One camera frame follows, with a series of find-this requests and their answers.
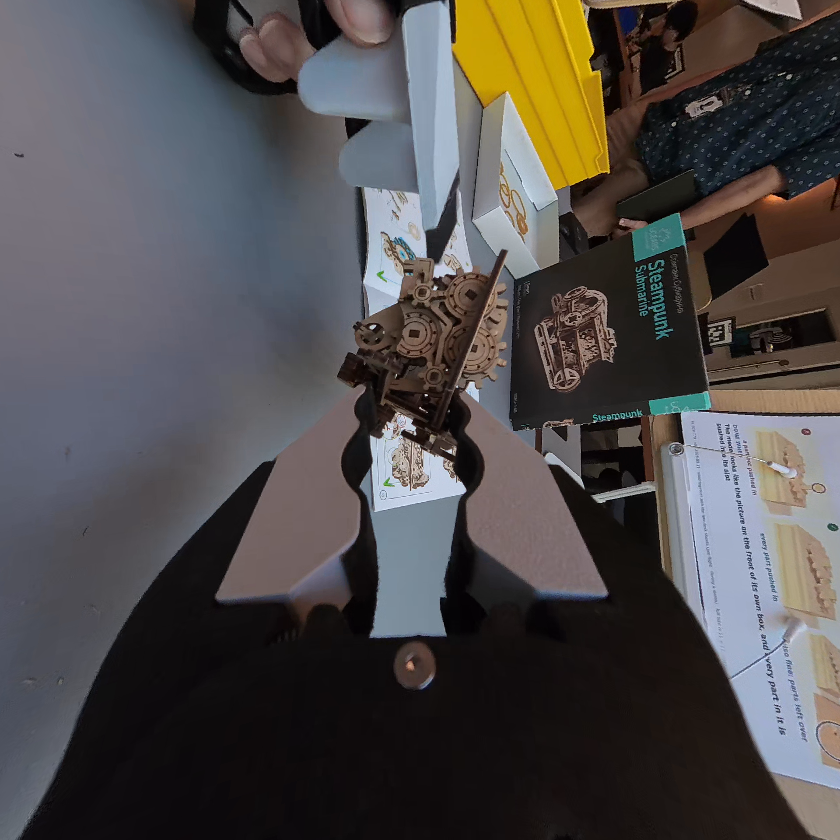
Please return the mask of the person's left hand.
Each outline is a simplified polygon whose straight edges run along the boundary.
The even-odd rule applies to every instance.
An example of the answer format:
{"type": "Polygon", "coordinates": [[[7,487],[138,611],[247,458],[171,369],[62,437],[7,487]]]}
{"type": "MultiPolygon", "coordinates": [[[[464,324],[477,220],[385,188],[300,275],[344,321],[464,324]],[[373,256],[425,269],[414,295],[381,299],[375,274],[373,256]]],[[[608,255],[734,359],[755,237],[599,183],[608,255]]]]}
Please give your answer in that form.
{"type": "MultiPolygon", "coordinates": [[[[341,33],[357,46],[377,46],[392,35],[395,16],[387,2],[326,1],[323,5],[341,33]]],[[[275,83],[296,81],[316,51],[299,23],[281,12],[265,15],[254,27],[245,28],[238,48],[252,70],[275,83]]]]}

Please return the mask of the black model kit box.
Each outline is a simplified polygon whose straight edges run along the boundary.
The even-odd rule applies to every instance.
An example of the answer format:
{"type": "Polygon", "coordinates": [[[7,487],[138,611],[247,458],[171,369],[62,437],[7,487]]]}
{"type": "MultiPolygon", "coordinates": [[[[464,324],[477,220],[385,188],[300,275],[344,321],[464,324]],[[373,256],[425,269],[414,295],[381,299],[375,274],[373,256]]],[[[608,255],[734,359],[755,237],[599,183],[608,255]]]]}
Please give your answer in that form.
{"type": "Polygon", "coordinates": [[[710,407],[680,215],[516,280],[514,429],[710,407]]]}

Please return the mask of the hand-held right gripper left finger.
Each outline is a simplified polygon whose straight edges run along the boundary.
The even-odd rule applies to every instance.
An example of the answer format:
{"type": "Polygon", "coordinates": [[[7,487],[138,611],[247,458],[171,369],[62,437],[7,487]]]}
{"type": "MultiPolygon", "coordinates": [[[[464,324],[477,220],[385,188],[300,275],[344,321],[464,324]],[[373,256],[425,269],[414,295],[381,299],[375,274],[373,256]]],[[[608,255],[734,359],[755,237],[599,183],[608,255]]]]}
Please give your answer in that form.
{"type": "Polygon", "coordinates": [[[354,602],[372,621],[376,546],[361,484],[374,420],[371,393],[351,391],[278,454],[217,603],[279,603],[305,622],[317,605],[354,602]]]}

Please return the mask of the wooden gear model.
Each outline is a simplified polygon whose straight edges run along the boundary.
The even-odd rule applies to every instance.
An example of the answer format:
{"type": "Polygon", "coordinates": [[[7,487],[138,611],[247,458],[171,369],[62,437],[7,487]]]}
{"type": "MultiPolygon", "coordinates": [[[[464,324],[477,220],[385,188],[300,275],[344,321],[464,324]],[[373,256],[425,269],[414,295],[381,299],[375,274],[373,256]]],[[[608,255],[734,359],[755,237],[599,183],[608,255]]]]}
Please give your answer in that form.
{"type": "Polygon", "coordinates": [[[413,423],[402,435],[432,455],[455,460],[449,407],[469,384],[481,388],[507,365],[501,352],[508,320],[507,285],[499,282],[508,252],[500,251],[489,274],[435,276],[429,258],[408,260],[397,303],[353,326],[358,347],[338,378],[349,387],[371,385],[380,438],[396,414],[413,423]]]}

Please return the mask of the yellow box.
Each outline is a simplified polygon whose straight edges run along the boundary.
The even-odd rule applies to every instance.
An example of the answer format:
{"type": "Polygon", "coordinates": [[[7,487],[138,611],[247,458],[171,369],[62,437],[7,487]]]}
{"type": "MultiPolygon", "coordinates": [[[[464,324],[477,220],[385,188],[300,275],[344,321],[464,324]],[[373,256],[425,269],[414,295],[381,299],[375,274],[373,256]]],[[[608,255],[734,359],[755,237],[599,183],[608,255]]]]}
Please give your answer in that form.
{"type": "Polygon", "coordinates": [[[455,57],[478,99],[510,94],[553,187],[609,168],[602,81],[578,1],[457,1],[455,57]]]}

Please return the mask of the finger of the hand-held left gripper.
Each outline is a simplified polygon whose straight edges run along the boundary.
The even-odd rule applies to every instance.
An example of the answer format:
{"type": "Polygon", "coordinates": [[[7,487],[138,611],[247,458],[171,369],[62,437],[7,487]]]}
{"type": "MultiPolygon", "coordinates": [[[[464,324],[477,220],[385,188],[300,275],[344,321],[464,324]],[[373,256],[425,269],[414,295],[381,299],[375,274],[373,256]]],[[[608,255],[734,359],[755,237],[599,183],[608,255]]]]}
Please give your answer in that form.
{"type": "Polygon", "coordinates": [[[449,2],[403,2],[402,40],[427,256],[440,262],[457,221],[459,142],[449,2]]]}

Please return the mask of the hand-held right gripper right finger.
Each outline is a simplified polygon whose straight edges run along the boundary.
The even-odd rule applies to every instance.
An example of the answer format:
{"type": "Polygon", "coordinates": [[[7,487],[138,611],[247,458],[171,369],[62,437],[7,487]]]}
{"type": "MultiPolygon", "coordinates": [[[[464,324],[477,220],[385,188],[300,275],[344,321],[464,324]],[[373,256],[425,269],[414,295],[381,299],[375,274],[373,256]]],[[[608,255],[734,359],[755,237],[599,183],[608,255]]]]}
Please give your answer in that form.
{"type": "Polygon", "coordinates": [[[483,612],[513,604],[607,597],[550,467],[470,396],[450,406],[455,472],[465,492],[446,570],[446,606],[483,612]]]}

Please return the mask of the pile of tan rubber bands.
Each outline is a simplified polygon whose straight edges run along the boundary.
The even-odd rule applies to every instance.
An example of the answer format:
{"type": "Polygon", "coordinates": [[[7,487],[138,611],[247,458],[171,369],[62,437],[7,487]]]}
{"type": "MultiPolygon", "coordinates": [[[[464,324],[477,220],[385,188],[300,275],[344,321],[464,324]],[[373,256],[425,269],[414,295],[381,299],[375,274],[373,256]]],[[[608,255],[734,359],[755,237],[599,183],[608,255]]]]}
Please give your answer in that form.
{"type": "Polygon", "coordinates": [[[499,198],[504,214],[517,235],[520,237],[520,240],[524,242],[526,235],[529,232],[528,214],[525,202],[523,201],[519,191],[511,187],[508,175],[506,174],[505,165],[502,162],[500,163],[499,169],[499,198]]]}

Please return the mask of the printed instruction sheet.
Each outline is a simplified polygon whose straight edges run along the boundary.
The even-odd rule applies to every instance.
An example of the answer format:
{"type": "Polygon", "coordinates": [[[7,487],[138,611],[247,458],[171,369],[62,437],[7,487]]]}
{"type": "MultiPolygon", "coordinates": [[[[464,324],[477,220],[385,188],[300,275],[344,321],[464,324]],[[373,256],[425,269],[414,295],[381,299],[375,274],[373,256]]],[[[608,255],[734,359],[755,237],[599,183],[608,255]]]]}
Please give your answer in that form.
{"type": "Polygon", "coordinates": [[[681,426],[711,645],[770,771],[837,790],[838,416],[681,426]]]}

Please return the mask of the assembly instruction booklet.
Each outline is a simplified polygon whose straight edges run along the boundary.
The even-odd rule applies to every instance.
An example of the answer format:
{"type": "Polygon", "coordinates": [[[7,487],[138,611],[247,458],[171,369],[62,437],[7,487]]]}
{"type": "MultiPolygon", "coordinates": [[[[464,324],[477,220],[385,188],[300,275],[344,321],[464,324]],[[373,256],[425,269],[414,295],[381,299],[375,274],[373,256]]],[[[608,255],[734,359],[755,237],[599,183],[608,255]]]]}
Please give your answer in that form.
{"type": "MultiPolygon", "coordinates": [[[[425,257],[426,239],[417,195],[365,187],[361,201],[366,245],[362,288],[364,313],[370,316],[397,303],[402,263],[425,257]]],[[[430,455],[402,436],[413,430],[413,421],[397,413],[382,437],[371,439],[375,511],[464,492],[451,461],[430,455]]]]}

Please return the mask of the white cardboard box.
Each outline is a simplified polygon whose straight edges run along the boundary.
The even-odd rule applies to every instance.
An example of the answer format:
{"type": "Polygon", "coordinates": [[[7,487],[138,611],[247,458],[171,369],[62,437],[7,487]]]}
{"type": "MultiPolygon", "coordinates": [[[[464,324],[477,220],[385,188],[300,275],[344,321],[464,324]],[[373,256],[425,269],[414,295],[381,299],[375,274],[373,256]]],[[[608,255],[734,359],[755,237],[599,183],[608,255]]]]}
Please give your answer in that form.
{"type": "Polygon", "coordinates": [[[507,251],[506,268],[514,278],[559,262],[559,199],[508,93],[482,113],[472,217],[494,254],[507,251]],[[525,202],[529,231],[524,242],[501,208],[501,162],[525,202]]]}

